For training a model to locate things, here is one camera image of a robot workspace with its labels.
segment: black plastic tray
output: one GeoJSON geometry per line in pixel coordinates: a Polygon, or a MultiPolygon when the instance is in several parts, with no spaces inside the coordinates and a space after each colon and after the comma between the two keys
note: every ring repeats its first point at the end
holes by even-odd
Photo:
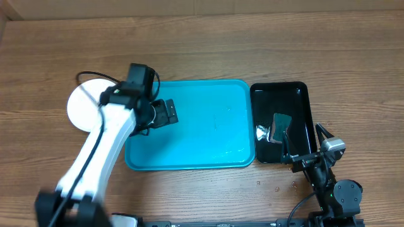
{"type": "MultiPolygon", "coordinates": [[[[296,154],[305,155],[316,152],[316,136],[311,117],[309,92],[303,82],[259,83],[251,86],[252,119],[254,131],[261,125],[270,128],[273,115],[286,114],[291,116],[292,122],[288,135],[296,148],[296,154]]],[[[255,149],[257,160],[262,163],[279,163],[281,144],[258,140],[255,135],[255,149]]]]}

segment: black cable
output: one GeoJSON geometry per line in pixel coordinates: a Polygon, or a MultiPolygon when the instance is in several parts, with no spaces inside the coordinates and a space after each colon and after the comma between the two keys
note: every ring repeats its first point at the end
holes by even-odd
{"type": "Polygon", "coordinates": [[[160,76],[158,75],[157,72],[154,72],[154,74],[156,75],[157,81],[158,81],[158,86],[157,86],[157,91],[156,93],[153,95],[153,98],[151,99],[151,101],[156,100],[158,92],[160,91],[160,76]]]}
{"type": "Polygon", "coordinates": [[[326,187],[328,185],[328,179],[330,177],[330,173],[328,171],[328,166],[327,166],[327,161],[326,161],[326,157],[325,157],[325,153],[323,154],[323,162],[324,162],[324,166],[326,167],[326,181],[324,183],[324,187],[323,190],[326,190],[326,187]]]}
{"type": "MultiPolygon", "coordinates": [[[[90,72],[90,71],[83,71],[83,72],[80,72],[80,73],[78,73],[78,74],[76,75],[76,82],[79,84],[80,88],[83,90],[83,92],[84,92],[84,93],[94,102],[94,104],[96,104],[97,106],[98,106],[98,103],[95,101],[94,97],[92,97],[91,94],[89,94],[89,92],[88,92],[86,89],[84,89],[84,87],[81,86],[81,78],[80,78],[80,76],[81,76],[82,74],[96,74],[96,75],[99,75],[99,76],[107,77],[107,78],[109,78],[109,79],[111,79],[111,80],[113,80],[113,81],[118,81],[117,79],[112,78],[112,77],[107,76],[107,75],[104,75],[104,74],[102,74],[102,73],[96,73],[96,72],[90,72]]],[[[74,182],[73,182],[73,184],[72,184],[72,186],[71,186],[71,188],[70,188],[70,190],[69,190],[67,196],[62,200],[62,202],[60,203],[60,205],[57,207],[57,209],[56,209],[56,211],[55,211],[55,213],[54,213],[52,219],[51,219],[50,222],[49,222],[48,227],[53,227],[53,226],[56,224],[56,221],[57,221],[58,217],[60,216],[60,214],[61,214],[61,212],[63,211],[63,209],[66,208],[66,205],[67,205],[68,201],[70,200],[70,198],[71,198],[71,196],[72,196],[72,194],[73,194],[73,192],[74,192],[74,189],[75,189],[76,186],[78,185],[78,182],[80,181],[80,179],[83,177],[84,172],[85,172],[85,170],[87,169],[88,164],[90,164],[90,161],[91,161],[91,159],[93,158],[93,156],[94,156],[94,154],[95,154],[95,151],[96,151],[97,148],[98,148],[98,145],[100,144],[100,141],[101,141],[102,135],[104,134],[104,129],[105,129],[105,117],[104,117],[104,113],[103,113],[103,111],[101,110],[101,107],[100,107],[100,106],[98,106],[98,112],[99,112],[100,115],[101,115],[101,121],[102,121],[102,123],[101,123],[101,128],[100,128],[100,134],[98,135],[98,138],[97,138],[97,140],[95,141],[94,147],[93,147],[93,149],[91,150],[90,155],[88,155],[88,158],[87,158],[87,160],[85,161],[85,163],[84,163],[84,165],[83,165],[83,168],[81,168],[79,174],[77,175],[76,179],[74,180],[74,182]]]]}
{"type": "Polygon", "coordinates": [[[98,72],[93,72],[93,71],[83,71],[76,75],[76,82],[77,82],[78,86],[81,84],[81,75],[83,75],[83,74],[93,74],[93,75],[97,75],[97,76],[102,76],[102,77],[108,78],[112,81],[115,81],[116,83],[120,83],[120,81],[118,79],[115,79],[112,76],[105,75],[104,73],[98,73],[98,72]]]}
{"type": "Polygon", "coordinates": [[[292,212],[289,214],[288,222],[286,224],[287,227],[290,227],[290,220],[292,220],[292,216],[295,214],[296,210],[305,202],[307,202],[312,196],[316,195],[316,192],[311,193],[306,198],[302,199],[295,208],[292,209],[292,212]]]}

